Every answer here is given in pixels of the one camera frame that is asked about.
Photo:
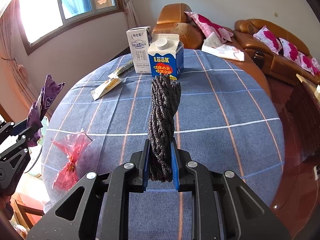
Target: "red tile floor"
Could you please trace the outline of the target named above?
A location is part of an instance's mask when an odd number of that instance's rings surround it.
[[[320,203],[320,180],[315,180],[314,166],[320,156],[305,159],[301,155],[301,139],[293,116],[285,103],[293,90],[291,85],[267,76],[272,102],[282,121],[285,141],[283,176],[272,203],[272,210],[294,238],[305,226]]]

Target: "sofa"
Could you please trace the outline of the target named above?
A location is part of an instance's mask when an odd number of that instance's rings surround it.
[[[152,33],[179,34],[180,41],[183,43],[185,49],[201,49],[205,36],[190,17],[184,13],[185,11],[191,12],[192,10],[184,3],[168,4],[164,6]],[[232,38],[232,42],[226,42],[226,44],[243,51],[244,62],[229,59],[226,59],[226,61],[233,63],[252,76],[271,98],[267,79],[251,57],[245,52],[234,37]]]
[[[314,84],[320,84],[320,76],[313,76],[283,55],[275,54],[264,43],[253,37],[265,25],[277,38],[283,38],[293,43],[298,51],[312,58],[308,47],[284,28],[261,19],[238,20],[235,23],[235,31],[233,31],[235,39],[251,58],[258,59],[258,62],[261,63],[259,67],[263,73],[291,85],[296,85],[299,81],[296,74],[305,77]]]

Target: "round table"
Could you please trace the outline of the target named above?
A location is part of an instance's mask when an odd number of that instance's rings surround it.
[[[151,74],[126,74],[122,83],[94,101],[90,93],[117,67],[121,56],[85,76],[67,93],[50,121],[42,150],[43,179],[51,202],[64,191],[52,183],[67,157],[51,141],[84,130],[94,139],[79,159],[79,178],[89,171],[112,172],[144,147],[151,109]],[[181,102],[175,116],[178,148],[209,170],[233,170],[270,205],[280,183],[284,137],[265,91],[243,70],[200,50],[184,50]],[[191,194],[173,183],[149,182],[130,195],[130,239],[190,239]]]

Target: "black braided object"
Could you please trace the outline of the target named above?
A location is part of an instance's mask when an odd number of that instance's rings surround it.
[[[172,181],[170,139],[174,135],[173,117],[181,97],[179,82],[171,82],[169,75],[156,76],[151,81],[152,109],[148,121],[148,139],[151,144],[151,180]]]

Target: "pink floral pillow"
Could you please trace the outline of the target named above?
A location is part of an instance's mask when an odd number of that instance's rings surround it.
[[[215,33],[219,38],[220,42],[225,43],[226,41],[231,41],[231,37],[233,33],[229,32],[224,27],[212,23],[209,19],[202,16],[201,14],[193,13],[193,12],[185,12],[188,16],[190,16],[194,22],[199,26],[202,30],[204,36],[208,38],[211,33]]]
[[[313,64],[313,66],[312,66],[313,72],[320,76],[320,65],[319,65],[318,61],[315,58],[312,58],[311,61]]]
[[[300,57],[300,62],[301,62],[301,67],[310,72],[313,76],[315,75],[313,72],[313,63],[312,63],[312,59],[308,58],[306,55],[304,55],[303,53],[299,52],[299,57]]]
[[[282,43],[283,56],[285,56],[287,59],[297,63],[299,66],[301,66],[299,52],[298,52],[297,47],[295,45],[293,45],[291,42],[288,42],[282,38],[279,38],[279,40]]]
[[[279,55],[279,51],[282,49],[281,43],[266,26],[263,26],[263,28],[253,36],[266,44],[272,52]]]

